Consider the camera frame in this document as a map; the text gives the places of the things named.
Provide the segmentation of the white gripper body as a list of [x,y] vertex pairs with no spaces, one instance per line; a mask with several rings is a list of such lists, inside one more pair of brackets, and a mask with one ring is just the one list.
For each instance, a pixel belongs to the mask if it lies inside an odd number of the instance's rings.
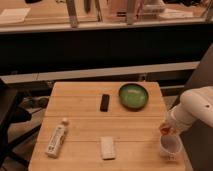
[[177,105],[166,113],[164,121],[159,126],[159,131],[162,128],[170,127],[169,134],[178,135],[184,131],[187,131],[193,123],[194,117],[181,105]]

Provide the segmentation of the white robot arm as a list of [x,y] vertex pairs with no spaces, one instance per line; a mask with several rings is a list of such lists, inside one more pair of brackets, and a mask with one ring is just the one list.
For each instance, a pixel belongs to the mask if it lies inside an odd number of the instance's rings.
[[213,128],[213,86],[184,91],[179,103],[167,113],[159,126],[162,135],[187,131],[196,120]]

